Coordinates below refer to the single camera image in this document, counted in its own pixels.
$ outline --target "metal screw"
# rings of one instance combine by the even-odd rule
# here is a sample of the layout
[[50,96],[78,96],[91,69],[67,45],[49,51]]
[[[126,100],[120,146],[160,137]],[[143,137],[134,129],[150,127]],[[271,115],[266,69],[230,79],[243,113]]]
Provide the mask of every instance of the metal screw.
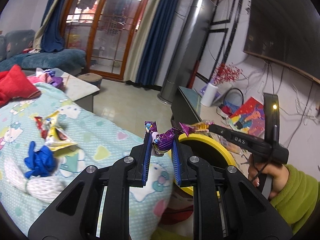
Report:
[[189,159],[192,163],[197,163],[200,159],[197,156],[191,156]]
[[93,173],[96,171],[96,167],[95,166],[89,166],[86,169],[87,173]]
[[236,173],[237,171],[237,168],[235,166],[229,166],[227,169],[230,173]]
[[132,163],[133,162],[133,157],[127,156],[123,160],[124,160],[125,163]]

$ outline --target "pink cloth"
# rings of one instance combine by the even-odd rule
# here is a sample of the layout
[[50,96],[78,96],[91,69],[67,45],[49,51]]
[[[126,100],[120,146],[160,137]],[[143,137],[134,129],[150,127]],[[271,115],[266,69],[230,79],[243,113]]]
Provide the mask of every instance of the pink cloth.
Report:
[[38,82],[43,82],[43,83],[47,83],[47,84],[51,84],[52,83],[52,78],[49,75],[49,73],[43,73],[39,76],[31,76],[31,77],[27,77],[28,80],[32,83],[38,83]]

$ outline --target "green sleeve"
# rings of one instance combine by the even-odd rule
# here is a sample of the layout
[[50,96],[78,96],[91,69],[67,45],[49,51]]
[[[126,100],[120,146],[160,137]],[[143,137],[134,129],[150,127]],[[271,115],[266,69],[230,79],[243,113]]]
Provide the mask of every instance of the green sleeve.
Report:
[[319,182],[286,165],[289,179],[283,190],[270,203],[292,227],[295,234],[307,221],[320,198]]

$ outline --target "blue sofa cushion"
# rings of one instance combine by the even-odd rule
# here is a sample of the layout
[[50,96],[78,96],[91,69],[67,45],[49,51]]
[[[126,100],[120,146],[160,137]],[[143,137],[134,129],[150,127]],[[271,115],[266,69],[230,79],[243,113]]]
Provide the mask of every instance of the blue sofa cushion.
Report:
[[0,62],[5,60],[7,56],[7,43],[5,42],[5,37],[0,35]]
[[19,54],[0,62],[0,71],[9,70],[13,65],[18,64],[22,69],[59,68],[69,73],[86,66],[85,55],[85,52],[80,49],[64,49],[54,53]]
[[34,30],[11,31],[5,35],[7,43],[7,59],[22,53],[26,48],[32,48],[35,38]]

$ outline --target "paper towel roll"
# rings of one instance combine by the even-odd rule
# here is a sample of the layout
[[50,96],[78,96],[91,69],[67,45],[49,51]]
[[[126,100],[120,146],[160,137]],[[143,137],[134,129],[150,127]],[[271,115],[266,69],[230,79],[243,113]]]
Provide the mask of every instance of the paper towel roll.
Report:
[[218,87],[209,83],[201,99],[201,102],[200,102],[201,105],[208,106],[208,107],[211,106],[214,96],[217,93],[217,89]]

